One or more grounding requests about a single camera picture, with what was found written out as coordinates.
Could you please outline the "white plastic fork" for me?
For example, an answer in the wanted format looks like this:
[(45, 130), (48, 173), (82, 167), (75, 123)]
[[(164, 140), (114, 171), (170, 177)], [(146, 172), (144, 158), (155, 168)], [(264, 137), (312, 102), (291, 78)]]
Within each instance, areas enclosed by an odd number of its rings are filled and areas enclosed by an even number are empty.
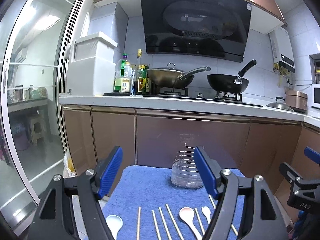
[(211, 222), (211, 216), (210, 216), (211, 215), (211, 211), (210, 211), (210, 208), (208, 206), (203, 206), (201, 208), (201, 210), (202, 210), (202, 213), (203, 213), (203, 215), (205, 216), (205, 218), (207, 220), (207, 223), (210, 224), (210, 222)]

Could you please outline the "light blue ceramic spoon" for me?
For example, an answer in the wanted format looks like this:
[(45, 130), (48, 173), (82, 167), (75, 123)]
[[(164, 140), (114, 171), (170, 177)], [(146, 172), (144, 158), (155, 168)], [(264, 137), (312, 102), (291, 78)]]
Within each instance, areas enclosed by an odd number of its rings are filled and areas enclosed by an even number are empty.
[(109, 215), (106, 217), (106, 223), (112, 233), (114, 240), (117, 240), (117, 235), (123, 227), (123, 220), (117, 215)]

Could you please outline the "pink ceramic spoon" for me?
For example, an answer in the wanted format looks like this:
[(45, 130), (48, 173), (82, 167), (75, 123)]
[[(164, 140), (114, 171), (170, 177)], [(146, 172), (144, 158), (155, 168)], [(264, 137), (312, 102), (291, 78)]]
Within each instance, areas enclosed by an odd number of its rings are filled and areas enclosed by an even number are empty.
[(183, 220), (189, 226), (196, 239), (201, 240), (202, 236), (193, 224), (193, 218), (195, 216), (195, 212), (193, 211), (193, 209), (191, 207), (183, 207), (179, 211), (179, 216), (180, 219)]

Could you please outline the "pink rice cooker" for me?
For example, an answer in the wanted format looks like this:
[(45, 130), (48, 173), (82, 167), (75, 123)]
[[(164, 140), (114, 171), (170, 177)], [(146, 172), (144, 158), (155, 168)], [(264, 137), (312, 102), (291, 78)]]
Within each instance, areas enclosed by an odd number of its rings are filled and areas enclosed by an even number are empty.
[(305, 114), (308, 110), (308, 95), (297, 90), (287, 90), (285, 103), (295, 112)]

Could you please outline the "brown lower cabinets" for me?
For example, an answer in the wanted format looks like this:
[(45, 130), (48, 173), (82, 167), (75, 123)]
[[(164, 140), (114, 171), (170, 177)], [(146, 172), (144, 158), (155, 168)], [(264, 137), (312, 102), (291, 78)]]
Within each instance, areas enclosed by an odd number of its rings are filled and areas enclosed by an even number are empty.
[(123, 149), (122, 168), (170, 168), (185, 146), (203, 146), (222, 167), (265, 176), (274, 193), (289, 188), (279, 173), (283, 162), (306, 179), (319, 177), (319, 166), (304, 155), (306, 147), (319, 150), (319, 129), (302, 121), (78, 105), (65, 105), (63, 115), (77, 174), (114, 146)]

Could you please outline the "steel pot lid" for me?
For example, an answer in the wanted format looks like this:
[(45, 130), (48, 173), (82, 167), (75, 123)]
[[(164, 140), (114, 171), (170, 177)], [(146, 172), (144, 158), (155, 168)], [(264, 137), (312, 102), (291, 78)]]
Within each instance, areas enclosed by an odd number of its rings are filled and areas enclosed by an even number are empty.
[(274, 102), (271, 102), (271, 103), (267, 104), (266, 106), (271, 107), (271, 108), (275, 108), (275, 109), (281, 109), (284, 111), (289, 111), (289, 112), (293, 111), (293, 109), (285, 103), (285, 99), (281, 96), (276, 97)]

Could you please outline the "plastic stool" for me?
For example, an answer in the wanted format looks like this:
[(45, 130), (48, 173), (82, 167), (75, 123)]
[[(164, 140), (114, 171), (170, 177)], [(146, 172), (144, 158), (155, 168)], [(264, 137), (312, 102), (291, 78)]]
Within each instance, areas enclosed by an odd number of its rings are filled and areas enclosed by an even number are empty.
[(28, 125), (30, 132), (30, 139), (34, 146), (40, 139), (46, 139), (52, 142), (52, 134), (50, 130), (49, 121), (43, 115), (32, 115), (28, 117)]

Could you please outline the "blue terry towel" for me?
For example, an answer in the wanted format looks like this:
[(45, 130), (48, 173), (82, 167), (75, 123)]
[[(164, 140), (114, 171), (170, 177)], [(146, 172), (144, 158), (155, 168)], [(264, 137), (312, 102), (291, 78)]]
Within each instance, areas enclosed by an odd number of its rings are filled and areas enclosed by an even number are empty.
[[(180, 219), (179, 211), (183, 207), (197, 208), (204, 229), (208, 223), (201, 208), (208, 206), (213, 211), (207, 191), (184, 189), (171, 183), (171, 170), (148, 166), (128, 166), (122, 172), (120, 181), (103, 208), (105, 217), (118, 215), (123, 220), (123, 227), (118, 232), (118, 239), (136, 239), (137, 213), (141, 206), (140, 239), (157, 239), (152, 210), (155, 211), (161, 239), (168, 239), (158, 207), (162, 208), (172, 239), (180, 239), (172, 223), (165, 204), (168, 204), (184, 239), (195, 239), (189, 226)], [(197, 217), (194, 225), (200, 229)]]

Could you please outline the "gas stove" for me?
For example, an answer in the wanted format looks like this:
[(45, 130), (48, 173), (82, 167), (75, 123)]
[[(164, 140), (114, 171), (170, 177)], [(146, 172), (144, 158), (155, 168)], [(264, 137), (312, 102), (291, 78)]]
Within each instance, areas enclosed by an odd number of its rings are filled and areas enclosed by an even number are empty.
[(173, 89), (155, 87), (151, 89), (150, 92), (143, 94), (143, 96), (151, 98), (176, 98), (187, 100), (217, 101), (229, 104), (263, 107), (263, 105), (260, 103), (251, 102), (247, 99), (244, 99), (241, 94), (219, 93), (213, 89), (209, 89), (209, 93), (201, 93), (197, 91), (190, 92), (189, 88)]

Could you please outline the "white water heater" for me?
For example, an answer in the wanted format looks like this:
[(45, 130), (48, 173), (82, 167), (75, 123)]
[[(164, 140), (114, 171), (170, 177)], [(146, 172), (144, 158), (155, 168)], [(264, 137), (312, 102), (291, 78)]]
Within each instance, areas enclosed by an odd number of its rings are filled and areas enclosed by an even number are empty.
[(287, 30), (282, 27), (269, 33), (274, 63), (295, 73), (295, 62)]

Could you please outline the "clear oil bottle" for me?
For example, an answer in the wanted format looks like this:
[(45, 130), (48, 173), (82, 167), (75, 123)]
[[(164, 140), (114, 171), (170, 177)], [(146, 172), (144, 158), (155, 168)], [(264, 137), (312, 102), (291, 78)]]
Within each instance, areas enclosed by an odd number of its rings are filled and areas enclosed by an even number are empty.
[(132, 68), (128, 55), (123, 54), (117, 62), (114, 75), (114, 92), (129, 93), (131, 89)]

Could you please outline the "white storage box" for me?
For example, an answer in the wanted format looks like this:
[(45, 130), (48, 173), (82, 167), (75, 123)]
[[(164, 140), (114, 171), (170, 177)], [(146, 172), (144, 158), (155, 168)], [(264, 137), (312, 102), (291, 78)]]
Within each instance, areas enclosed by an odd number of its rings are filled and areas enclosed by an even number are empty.
[(66, 70), (66, 96), (100, 96), (113, 92), (118, 44), (103, 32), (70, 43)]

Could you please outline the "dark sauce bottle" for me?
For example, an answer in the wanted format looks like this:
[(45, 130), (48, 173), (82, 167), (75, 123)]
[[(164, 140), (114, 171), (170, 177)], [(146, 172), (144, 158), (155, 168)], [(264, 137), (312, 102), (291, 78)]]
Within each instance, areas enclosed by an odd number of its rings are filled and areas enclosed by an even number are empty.
[(146, 94), (147, 87), (149, 85), (148, 83), (148, 75), (147, 75), (147, 69), (149, 68), (148, 65), (140, 65), (139, 66), (139, 72), (138, 72), (138, 93), (139, 94)]

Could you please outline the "black range hood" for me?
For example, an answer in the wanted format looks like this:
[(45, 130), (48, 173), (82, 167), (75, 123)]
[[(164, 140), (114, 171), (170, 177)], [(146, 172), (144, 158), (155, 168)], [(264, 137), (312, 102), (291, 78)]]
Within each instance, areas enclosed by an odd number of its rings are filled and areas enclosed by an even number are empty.
[(244, 0), (140, 0), (148, 54), (242, 62), (252, 5)]

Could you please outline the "glass sliding door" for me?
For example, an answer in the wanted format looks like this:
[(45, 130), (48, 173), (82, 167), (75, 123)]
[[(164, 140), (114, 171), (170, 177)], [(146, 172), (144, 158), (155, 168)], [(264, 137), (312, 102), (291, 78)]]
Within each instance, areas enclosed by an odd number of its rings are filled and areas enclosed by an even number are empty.
[[(1, 7), (1, 219), (20, 234), (63, 172), (59, 111), (63, 53), (81, 0), (8, 0)], [(30, 139), (28, 117), (47, 118), (52, 142)]]

